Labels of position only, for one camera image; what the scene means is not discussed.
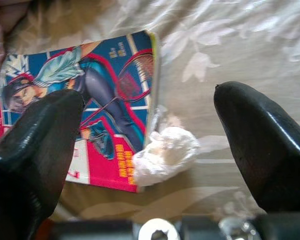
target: bed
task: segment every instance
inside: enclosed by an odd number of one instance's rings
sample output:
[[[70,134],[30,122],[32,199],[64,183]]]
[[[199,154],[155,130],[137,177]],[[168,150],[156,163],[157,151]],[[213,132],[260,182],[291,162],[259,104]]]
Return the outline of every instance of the bed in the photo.
[[[158,103],[198,138],[195,164],[137,194],[67,182],[52,218],[143,223],[263,213],[233,160],[214,89],[246,83],[300,124],[300,0],[42,0],[7,36],[6,51],[32,54],[143,29],[160,39]]]

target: character's leg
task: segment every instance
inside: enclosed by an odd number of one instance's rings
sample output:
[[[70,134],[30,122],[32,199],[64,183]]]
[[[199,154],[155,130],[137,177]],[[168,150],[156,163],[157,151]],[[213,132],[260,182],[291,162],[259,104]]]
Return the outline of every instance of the character's leg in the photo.
[[[102,107],[114,97],[107,80],[93,68],[85,69],[85,85],[90,96]],[[130,118],[122,100],[116,99],[104,109],[113,119],[116,128],[130,141],[135,151],[143,148],[143,134]]]

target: book cover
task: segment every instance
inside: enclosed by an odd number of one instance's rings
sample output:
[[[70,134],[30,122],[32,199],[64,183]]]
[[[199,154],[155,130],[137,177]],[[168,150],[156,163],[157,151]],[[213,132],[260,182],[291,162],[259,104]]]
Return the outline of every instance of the book cover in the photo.
[[[0,137],[40,98],[79,91],[85,109],[66,180],[137,192],[132,156],[146,138],[156,85],[155,41],[152,33],[140,31],[43,53],[8,54],[0,77]]]

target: crumpled plastic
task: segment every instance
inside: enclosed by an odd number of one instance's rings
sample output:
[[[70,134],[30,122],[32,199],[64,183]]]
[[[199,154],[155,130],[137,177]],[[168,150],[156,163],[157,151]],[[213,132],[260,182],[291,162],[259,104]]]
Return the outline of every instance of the crumpled plastic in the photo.
[[[134,180],[139,187],[163,182],[189,169],[200,147],[195,136],[179,126],[153,131],[150,143],[133,156]]]

